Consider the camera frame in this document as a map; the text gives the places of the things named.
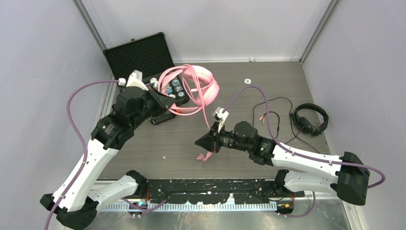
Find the pink headphones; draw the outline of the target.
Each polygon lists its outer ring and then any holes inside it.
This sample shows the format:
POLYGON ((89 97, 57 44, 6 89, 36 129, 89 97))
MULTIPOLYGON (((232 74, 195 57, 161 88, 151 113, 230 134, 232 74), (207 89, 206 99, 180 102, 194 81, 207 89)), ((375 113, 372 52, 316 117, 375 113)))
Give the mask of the pink headphones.
POLYGON ((198 66, 184 64, 165 70, 158 78, 158 91, 166 93, 166 85, 181 76, 181 84, 186 95, 195 104, 194 107, 179 107, 172 105, 169 109, 176 115, 193 115, 200 111, 205 113, 206 107, 217 97, 220 86, 211 71, 198 66))

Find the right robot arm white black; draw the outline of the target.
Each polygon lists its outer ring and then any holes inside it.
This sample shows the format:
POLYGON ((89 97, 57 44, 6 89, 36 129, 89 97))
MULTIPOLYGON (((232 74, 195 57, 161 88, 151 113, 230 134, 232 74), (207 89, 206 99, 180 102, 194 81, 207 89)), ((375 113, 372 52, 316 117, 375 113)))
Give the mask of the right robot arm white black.
POLYGON ((226 131, 219 122, 214 122, 195 145, 212 153, 222 147, 243 151, 256 164, 285 168, 274 179, 273 190, 278 196, 312 191, 336 194, 353 205, 366 204, 370 172, 354 153, 323 155, 277 144, 260 136, 246 121, 237 123, 233 131, 226 131))

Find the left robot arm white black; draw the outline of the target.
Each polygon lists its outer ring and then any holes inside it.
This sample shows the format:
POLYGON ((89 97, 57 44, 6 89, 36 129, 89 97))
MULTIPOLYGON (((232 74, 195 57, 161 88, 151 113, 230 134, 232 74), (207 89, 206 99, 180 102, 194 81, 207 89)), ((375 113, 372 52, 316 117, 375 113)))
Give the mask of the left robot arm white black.
POLYGON ((147 179, 135 170, 96 191, 91 188, 108 162, 134 136, 147 119, 166 112, 176 100, 152 87, 130 86, 121 89, 113 111, 98 121, 84 145, 84 153, 65 182, 53 193, 42 196, 40 203, 65 227, 87 228, 98 212, 115 201, 147 193, 147 179))

